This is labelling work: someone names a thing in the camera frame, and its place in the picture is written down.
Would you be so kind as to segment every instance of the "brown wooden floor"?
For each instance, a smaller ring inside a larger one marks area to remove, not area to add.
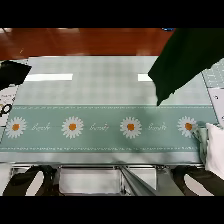
[[[157,56],[173,33],[161,28],[3,29],[0,60],[60,55]]]

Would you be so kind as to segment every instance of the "green band with daisies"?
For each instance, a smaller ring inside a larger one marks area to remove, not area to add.
[[[189,152],[192,130],[217,123],[212,106],[14,106],[1,151]]]

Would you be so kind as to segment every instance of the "flower center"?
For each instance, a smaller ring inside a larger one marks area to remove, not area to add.
[[[17,131],[17,130],[19,130],[19,127],[20,127],[19,124],[14,124],[14,125],[12,126],[12,130],[13,130],[13,131]]]
[[[133,131],[134,129],[135,129],[135,126],[134,126],[134,124],[128,124],[128,130],[129,131]]]
[[[70,125],[69,125],[69,129],[70,129],[71,131],[74,131],[74,130],[76,129],[76,124],[70,124]]]
[[[188,131],[190,131],[190,130],[192,129],[192,124],[190,124],[190,123],[186,123],[186,124],[185,124],[185,128],[186,128]]]

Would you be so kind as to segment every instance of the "checkered tablecloth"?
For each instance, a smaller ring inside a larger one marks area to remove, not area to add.
[[[33,57],[29,75],[73,73],[72,81],[24,82],[15,105],[155,105],[153,82],[138,82],[156,56]],[[211,105],[201,74],[163,105]]]
[[[224,58],[202,72],[208,88],[224,88]]]

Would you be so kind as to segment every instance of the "flower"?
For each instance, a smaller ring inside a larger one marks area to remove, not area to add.
[[[182,132],[182,135],[185,135],[185,137],[193,137],[192,131],[197,126],[196,121],[194,118],[190,117],[182,117],[178,121],[178,130]]]
[[[14,117],[6,126],[6,135],[8,138],[17,138],[26,130],[26,121],[22,117]]]
[[[134,117],[126,117],[126,119],[123,119],[121,122],[120,131],[123,131],[123,135],[126,135],[126,138],[135,138],[141,134],[141,126],[142,125],[138,119],[135,119]]]
[[[62,131],[64,132],[63,135],[66,135],[66,138],[70,137],[75,138],[76,136],[79,136],[82,134],[83,130],[83,121],[79,119],[78,117],[69,117],[68,119],[63,122],[62,125]]]

